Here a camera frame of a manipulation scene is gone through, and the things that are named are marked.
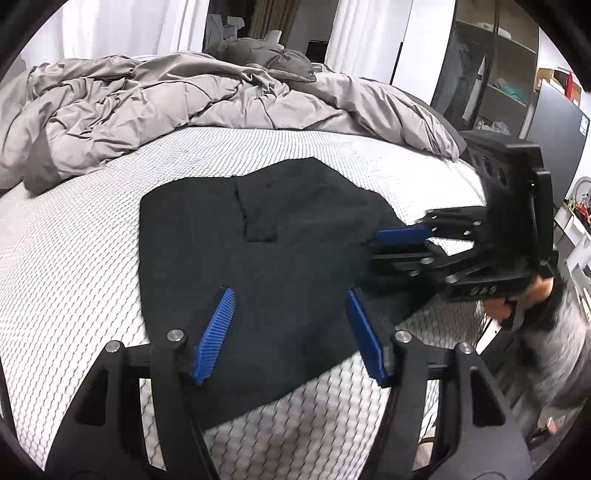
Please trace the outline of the person's right hand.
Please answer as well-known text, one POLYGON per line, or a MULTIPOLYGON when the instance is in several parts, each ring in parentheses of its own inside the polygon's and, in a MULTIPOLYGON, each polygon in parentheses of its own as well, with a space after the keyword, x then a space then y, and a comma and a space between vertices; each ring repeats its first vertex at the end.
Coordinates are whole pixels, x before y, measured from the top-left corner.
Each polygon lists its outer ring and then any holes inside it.
POLYGON ((554 277, 537 276, 533 283, 517 296, 493 298, 480 303, 483 317, 497 322, 502 329, 521 334, 549 332, 555 325, 554 277))

